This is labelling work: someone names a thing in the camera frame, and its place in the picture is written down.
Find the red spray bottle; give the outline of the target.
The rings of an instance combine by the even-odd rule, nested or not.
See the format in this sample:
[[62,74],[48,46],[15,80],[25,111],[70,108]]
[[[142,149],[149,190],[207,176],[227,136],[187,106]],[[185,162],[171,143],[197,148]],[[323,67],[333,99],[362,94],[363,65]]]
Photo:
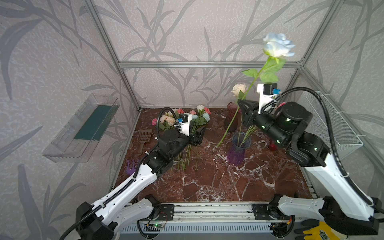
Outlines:
[[269,148],[269,150],[272,151],[272,152],[277,151],[277,146],[276,146],[276,144],[275,144],[274,141],[270,141],[268,148]]

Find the clear plastic tray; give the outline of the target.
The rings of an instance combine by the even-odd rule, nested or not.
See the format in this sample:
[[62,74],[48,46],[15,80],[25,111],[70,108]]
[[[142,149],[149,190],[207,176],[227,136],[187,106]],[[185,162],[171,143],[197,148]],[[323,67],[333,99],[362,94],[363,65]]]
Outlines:
[[90,94],[42,155],[54,163],[86,163],[120,107],[117,97]]

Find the cream rose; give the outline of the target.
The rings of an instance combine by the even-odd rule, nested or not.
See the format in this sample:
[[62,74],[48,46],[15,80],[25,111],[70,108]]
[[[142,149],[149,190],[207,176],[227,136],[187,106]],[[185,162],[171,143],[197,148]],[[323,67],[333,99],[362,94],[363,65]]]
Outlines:
[[[234,85],[232,93],[234,94],[234,97],[236,98],[237,101],[244,100],[246,98],[247,90],[248,90],[248,87],[246,86],[246,84],[237,84],[237,85]],[[235,102],[235,105],[236,105],[236,111],[233,117],[234,120],[237,119],[237,115],[240,111],[239,104]]]

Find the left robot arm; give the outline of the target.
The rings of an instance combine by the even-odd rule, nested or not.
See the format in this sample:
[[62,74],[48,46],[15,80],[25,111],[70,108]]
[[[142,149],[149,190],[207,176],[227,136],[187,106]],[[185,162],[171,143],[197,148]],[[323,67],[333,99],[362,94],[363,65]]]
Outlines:
[[60,238],[64,240],[76,231],[82,240],[115,240],[125,226],[155,218],[161,203],[154,197],[145,197],[132,205],[130,201],[166,173],[186,147],[202,143],[210,114],[202,105],[188,113],[170,107],[161,109],[156,120],[157,144],[139,161],[135,172],[114,190],[93,204],[81,204],[76,222]]

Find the flower bunch on table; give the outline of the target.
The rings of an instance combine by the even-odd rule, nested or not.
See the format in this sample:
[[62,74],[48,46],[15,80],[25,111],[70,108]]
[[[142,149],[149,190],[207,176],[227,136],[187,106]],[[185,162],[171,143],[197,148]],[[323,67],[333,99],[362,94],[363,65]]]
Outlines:
[[161,109],[158,117],[152,120],[152,125],[156,129],[159,153],[172,164],[177,164],[179,169],[185,170],[189,166],[194,146],[187,144],[186,135],[174,127],[179,114],[183,113],[192,115],[190,134],[201,127],[207,127],[210,121],[211,111],[203,105],[198,105],[196,110],[192,109],[189,112],[181,108],[165,107]]

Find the white blue rose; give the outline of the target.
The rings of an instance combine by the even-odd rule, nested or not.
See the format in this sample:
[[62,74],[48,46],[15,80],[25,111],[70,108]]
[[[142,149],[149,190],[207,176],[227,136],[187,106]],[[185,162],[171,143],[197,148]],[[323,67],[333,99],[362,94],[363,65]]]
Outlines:
[[277,72],[283,68],[286,58],[295,55],[293,52],[295,44],[284,34],[269,33],[264,36],[263,42],[263,53],[268,57],[264,66],[260,70],[249,69],[242,72],[245,76],[253,78],[246,97],[257,80],[261,80],[263,84],[277,83],[279,81]]

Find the yellow work glove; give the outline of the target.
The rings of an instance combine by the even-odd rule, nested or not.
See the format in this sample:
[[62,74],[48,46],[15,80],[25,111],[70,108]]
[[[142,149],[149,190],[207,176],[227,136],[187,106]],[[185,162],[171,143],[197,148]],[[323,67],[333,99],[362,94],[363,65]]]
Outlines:
[[325,222],[308,219],[301,222],[302,228],[294,230],[296,240],[339,240]]

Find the red glass vase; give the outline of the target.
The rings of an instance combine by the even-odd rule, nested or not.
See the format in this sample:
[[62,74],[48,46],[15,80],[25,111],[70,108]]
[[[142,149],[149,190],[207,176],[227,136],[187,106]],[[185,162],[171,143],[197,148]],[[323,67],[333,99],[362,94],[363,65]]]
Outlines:
[[230,102],[227,105],[227,110],[228,114],[224,120],[223,127],[225,130],[229,128],[228,132],[235,132],[238,128],[242,111],[238,110],[238,105],[235,102]]

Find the brown slotted scoop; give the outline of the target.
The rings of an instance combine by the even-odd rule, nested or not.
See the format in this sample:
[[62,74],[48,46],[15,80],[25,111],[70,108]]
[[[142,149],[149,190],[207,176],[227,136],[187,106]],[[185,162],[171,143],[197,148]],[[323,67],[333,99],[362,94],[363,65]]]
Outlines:
[[152,137],[152,130],[140,129],[139,137],[138,137],[138,141],[140,143],[139,155],[141,155],[143,153],[144,145],[145,145],[145,143],[150,141],[151,137]]

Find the blue purple glass vase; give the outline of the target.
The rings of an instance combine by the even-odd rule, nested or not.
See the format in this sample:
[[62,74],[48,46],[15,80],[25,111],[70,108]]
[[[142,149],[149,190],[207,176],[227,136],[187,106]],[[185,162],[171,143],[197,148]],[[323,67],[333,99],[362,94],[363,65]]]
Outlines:
[[244,162],[246,150],[252,145],[251,138],[244,132],[235,133],[232,137],[232,146],[227,154],[227,161],[239,166]]

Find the purple pink garden rake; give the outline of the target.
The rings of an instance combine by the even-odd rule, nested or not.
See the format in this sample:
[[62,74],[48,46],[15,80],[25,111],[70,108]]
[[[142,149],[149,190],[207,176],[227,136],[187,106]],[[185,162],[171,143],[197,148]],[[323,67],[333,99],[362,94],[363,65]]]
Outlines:
[[127,160],[125,173],[127,176],[131,176],[135,173],[138,162],[135,160]]

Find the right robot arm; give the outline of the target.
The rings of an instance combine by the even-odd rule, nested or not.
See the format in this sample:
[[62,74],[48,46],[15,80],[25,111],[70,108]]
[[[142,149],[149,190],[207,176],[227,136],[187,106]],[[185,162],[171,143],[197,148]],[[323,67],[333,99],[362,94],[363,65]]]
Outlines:
[[260,129],[278,147],[285,148],[286,153],[329,192],[329,196],[318,199],[277,194],[269,203],[269,215],[273,218],[319,220],[347,236],[377,235],[381,221],[374,215],[383,213],[382,203],[362,192],[344,169],[337,152],[331,117],[322,97],[309,88],[301,88],[302,92],[311,94],[319,102],[327,125],[329,144],[306,131],[313,118],[311,112],[295,102],[279,105],[284,94],[276,84],[262,84],[260,87],[257,102],[246,100],[243,92],[238,93],[243,125]]

